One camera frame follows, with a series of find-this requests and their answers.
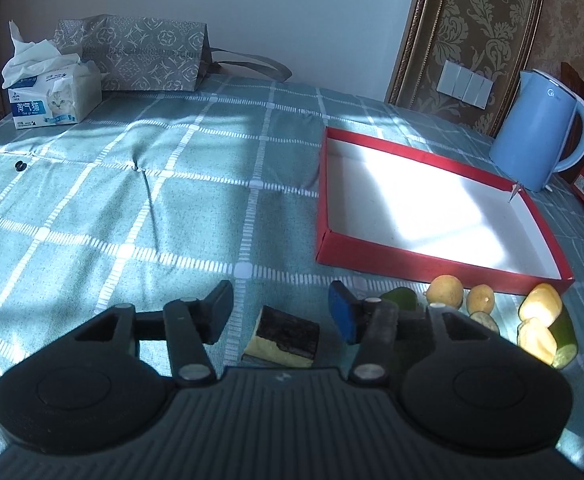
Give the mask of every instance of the blue electric kettle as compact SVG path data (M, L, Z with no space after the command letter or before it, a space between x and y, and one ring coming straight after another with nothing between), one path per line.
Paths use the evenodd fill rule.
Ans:
M558 161L574 115L583 132L574 152ZM564 171L584 155L584 101L551 75L521 71L521 85L491 150L489 158L512 180L540 191L552 173Z

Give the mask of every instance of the kettle handle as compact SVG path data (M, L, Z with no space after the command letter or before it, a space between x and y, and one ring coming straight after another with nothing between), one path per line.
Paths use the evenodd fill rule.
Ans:
M584 101L582 97L576 94L572 94L576 98L576 111L580 115L581 120L583 121L583 133L580 136L580 140L578 141L578 145L574 152L565 158L564 160L560 161L556 167L554 168L553 173L559 171L565 171L567 168L571 168L576 164L584 155Z

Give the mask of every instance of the white wall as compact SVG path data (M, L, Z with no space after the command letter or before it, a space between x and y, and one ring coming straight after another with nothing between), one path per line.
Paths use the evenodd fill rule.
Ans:
M212 46L285 63L293 81L385 98L411 0L0 0L0 67L14 20L27 41L95 14L206 22Z

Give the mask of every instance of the tissue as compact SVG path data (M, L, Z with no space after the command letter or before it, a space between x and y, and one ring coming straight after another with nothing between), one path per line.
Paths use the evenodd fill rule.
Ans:
M78 54L61 54L51 41L25 43L14 22L10 22L10 35L14 44L14 57L1 70L4 89L26 77L81 62Z
M17 129L80 123L101 103L101 72L76 52L61 54L52 41L25 43L10 22L14 57L2 70Z

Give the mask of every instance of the red tray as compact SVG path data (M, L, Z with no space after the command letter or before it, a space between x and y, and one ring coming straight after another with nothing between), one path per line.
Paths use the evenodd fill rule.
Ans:
M444 156L326 128L319 171L316 261L431 282L453 274L528 294L539 283L563 293L568 261L526 192Z

